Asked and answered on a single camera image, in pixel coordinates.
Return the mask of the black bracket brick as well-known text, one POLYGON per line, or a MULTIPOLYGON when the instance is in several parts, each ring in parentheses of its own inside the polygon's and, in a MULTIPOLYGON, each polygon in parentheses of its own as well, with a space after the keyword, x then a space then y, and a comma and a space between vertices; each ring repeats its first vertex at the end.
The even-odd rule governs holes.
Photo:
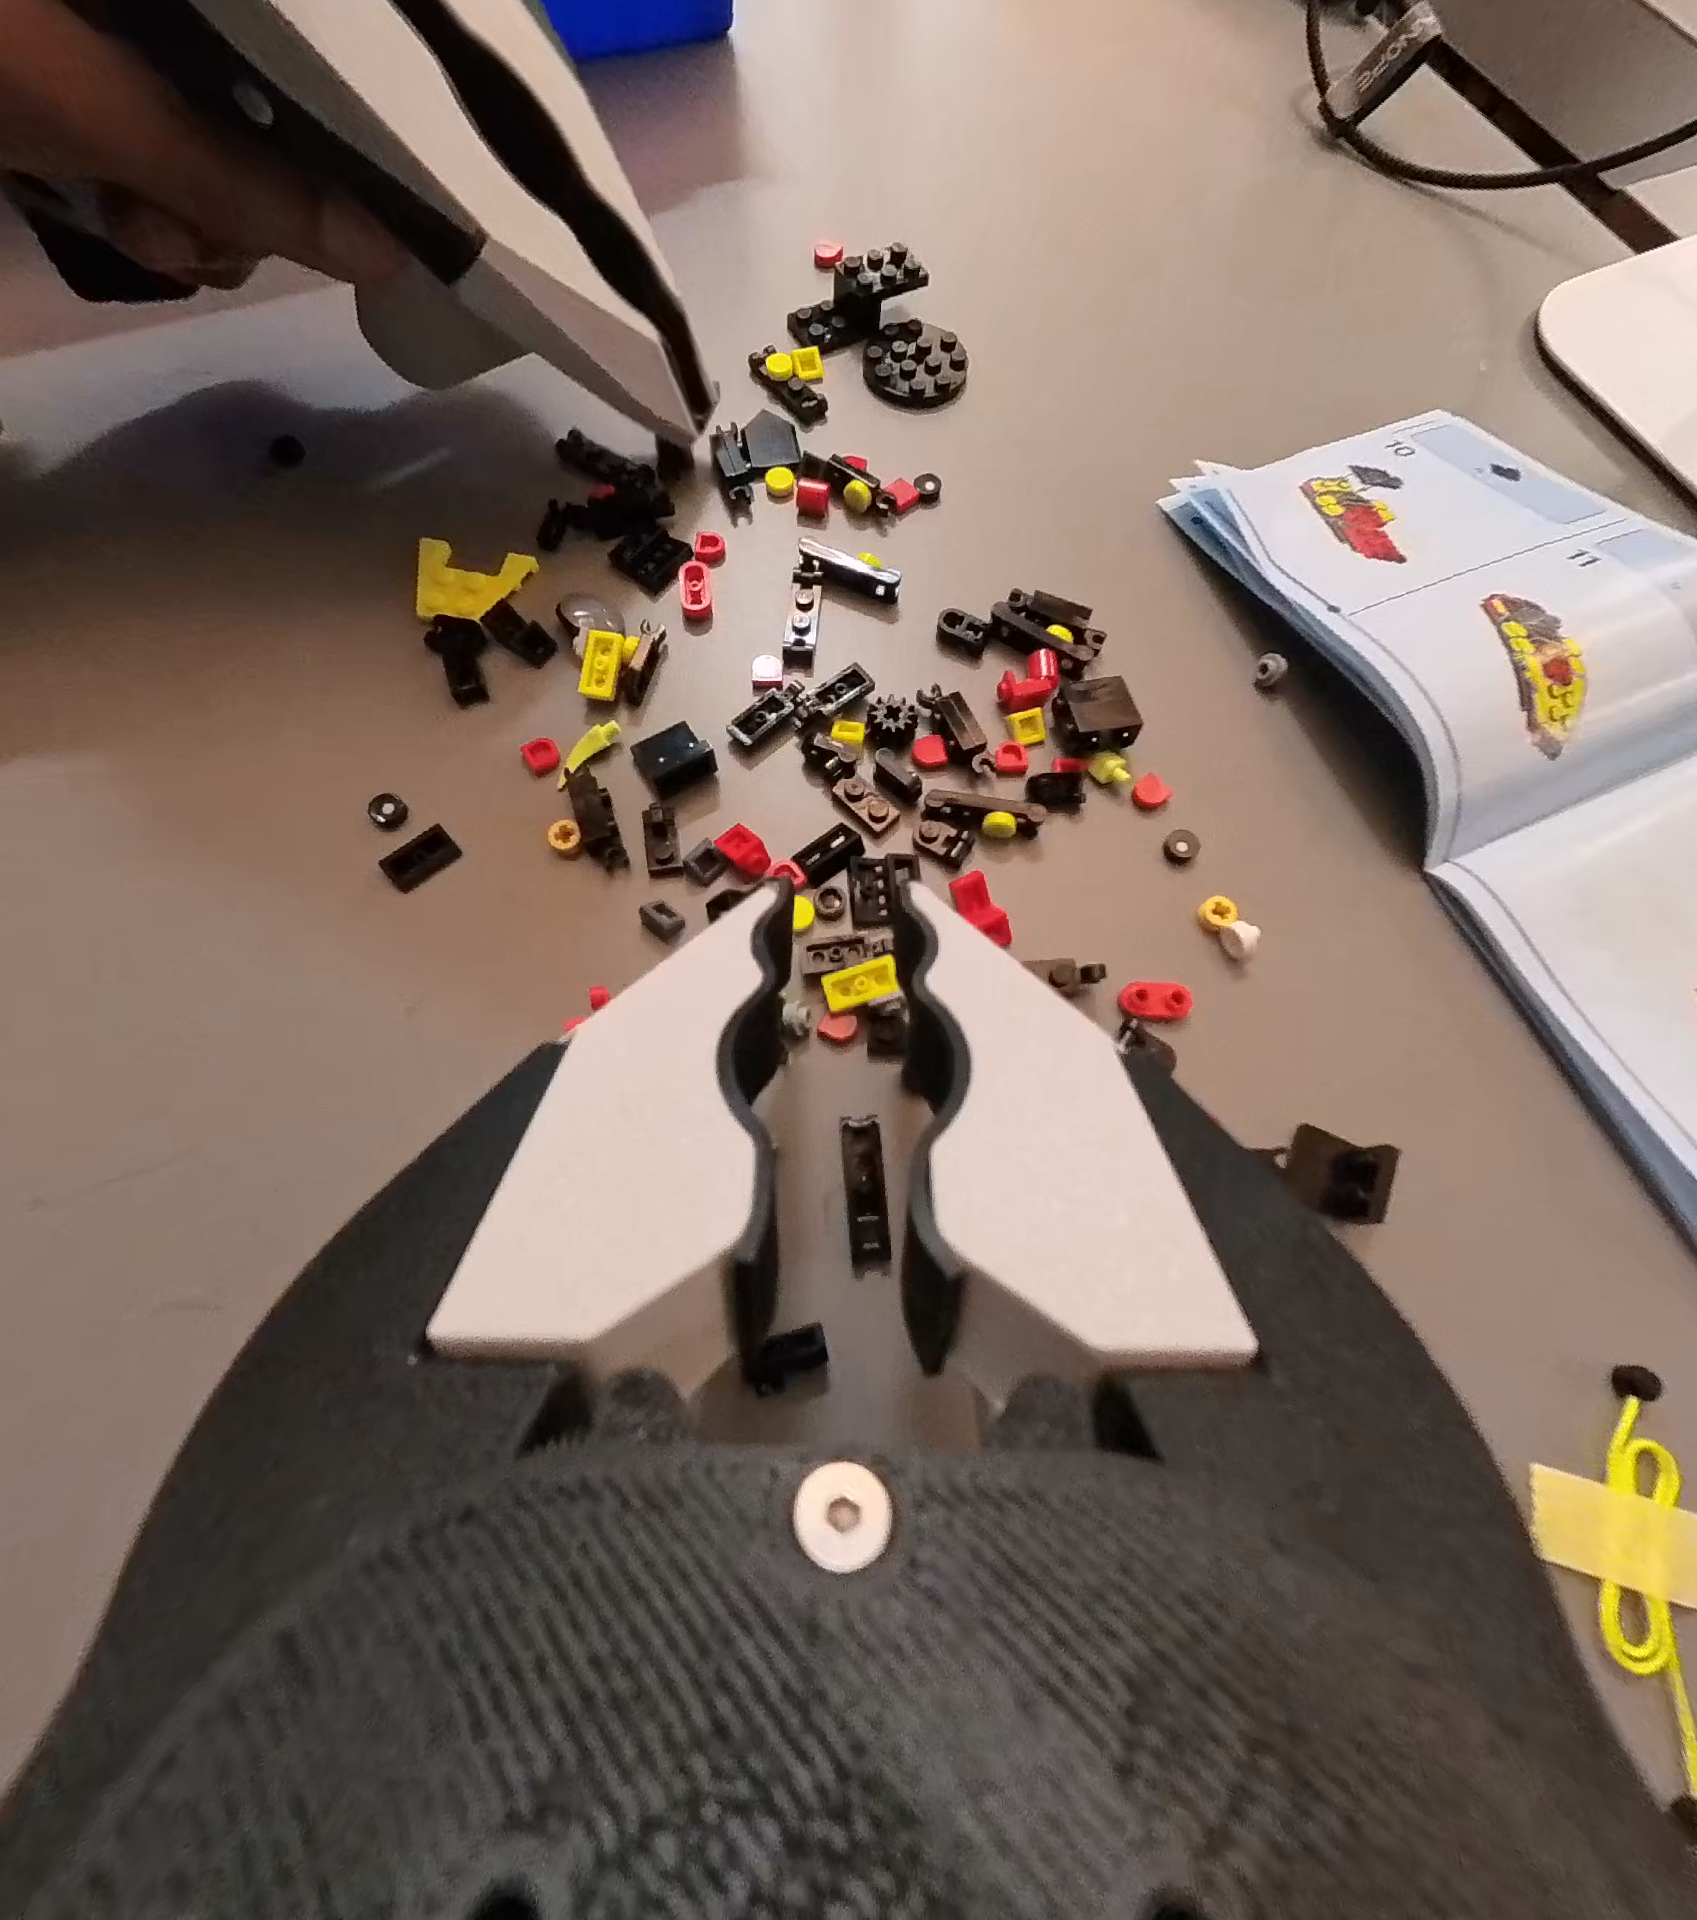
POLYGON ((1282 1156, 1282 1178, 1297 1200, 1323 1217, 1380 1225, 1387 1217, 1399 1164, 1399 1145, 1362 1145, 1299 1123, 1282 1156))

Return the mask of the lego instruction booklet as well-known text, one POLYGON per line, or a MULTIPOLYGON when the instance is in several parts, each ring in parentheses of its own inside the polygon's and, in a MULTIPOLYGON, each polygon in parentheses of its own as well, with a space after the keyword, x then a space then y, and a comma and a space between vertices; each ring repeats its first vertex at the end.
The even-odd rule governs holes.
POLYGON ((1160 510, 1402 729, 1424 877, 1697 1249, 1697 537, 1447 412, 1160 510))

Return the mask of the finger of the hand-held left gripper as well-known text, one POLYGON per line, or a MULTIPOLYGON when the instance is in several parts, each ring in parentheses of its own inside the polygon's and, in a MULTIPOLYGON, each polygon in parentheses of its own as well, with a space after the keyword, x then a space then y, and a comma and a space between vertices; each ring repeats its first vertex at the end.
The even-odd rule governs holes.
POLYGON ((232 109, 406 252, 359 306, 405 378, 537 354, 668 440, 712 419, 679 290, 528 3, 209 3, 232 109))
POLYGON ((454 27, 454 93, 482 160, 456 195, 481 268, 591 392, 648 425, 706 425, 717 390, 573 64, 525 3, 456 2, 454 27))

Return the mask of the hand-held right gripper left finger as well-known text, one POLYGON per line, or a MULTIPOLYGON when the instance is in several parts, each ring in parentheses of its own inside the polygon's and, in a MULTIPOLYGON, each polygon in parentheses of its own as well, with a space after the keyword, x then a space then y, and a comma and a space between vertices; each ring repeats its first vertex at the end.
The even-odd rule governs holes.
POLYGON ((554 1361, 693 1397, 776 1311, 791 887, 766 882, 562 1045, 427 1328, 462 1361, 554 1361))

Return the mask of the person's left hand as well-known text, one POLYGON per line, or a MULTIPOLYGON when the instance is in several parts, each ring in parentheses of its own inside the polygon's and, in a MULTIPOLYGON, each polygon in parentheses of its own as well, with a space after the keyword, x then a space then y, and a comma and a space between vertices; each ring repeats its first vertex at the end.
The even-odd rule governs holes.
POLYGON ((269 257, 354 284, 406 264, 366 211, 64 3, 0 2, 0 171, 101 186, 116 248, 190 288, 238 288, 269 257))

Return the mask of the black round studded plate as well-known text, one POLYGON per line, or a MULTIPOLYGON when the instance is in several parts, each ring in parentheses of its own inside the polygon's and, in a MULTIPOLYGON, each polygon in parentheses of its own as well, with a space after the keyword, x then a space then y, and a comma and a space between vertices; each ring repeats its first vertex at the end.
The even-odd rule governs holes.
POLYGON ((866 390, 914 412, 957 400, 965 392, 967 371, 963 340, 920 318, 882 325, 861 348, 866 390))

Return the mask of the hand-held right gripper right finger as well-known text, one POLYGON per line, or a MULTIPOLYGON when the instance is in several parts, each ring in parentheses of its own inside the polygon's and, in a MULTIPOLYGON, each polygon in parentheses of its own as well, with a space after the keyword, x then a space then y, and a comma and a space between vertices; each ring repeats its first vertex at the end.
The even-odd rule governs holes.
POLYGON ((1032 1377, 1243 1371, 1257 1334, 1117 1043, 929 886, 895 899, 901 1306, 917 1369, 991 1410, 1032 1377))

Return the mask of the blue storage bin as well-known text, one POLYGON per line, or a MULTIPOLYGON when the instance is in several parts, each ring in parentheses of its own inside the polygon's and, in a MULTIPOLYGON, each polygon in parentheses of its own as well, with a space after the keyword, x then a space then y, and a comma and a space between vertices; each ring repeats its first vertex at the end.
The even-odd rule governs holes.
POLYGON ((576 63, 668 51, 722 38, 735 2, 557 2, 540 3, 576 63))

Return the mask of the black rectangular studded plate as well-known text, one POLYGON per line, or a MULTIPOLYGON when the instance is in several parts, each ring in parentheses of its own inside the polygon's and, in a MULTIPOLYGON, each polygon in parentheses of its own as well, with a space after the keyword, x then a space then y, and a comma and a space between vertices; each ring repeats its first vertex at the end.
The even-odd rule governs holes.
POLYGON ((829 300, 809 303, 788 314, 793 348, 832 354, 859 348, 883 327, 889 300, 917 293, 932 282, 920 257, 904 244, 888 244, 866 252, 847 252, 834 272, 829 300))

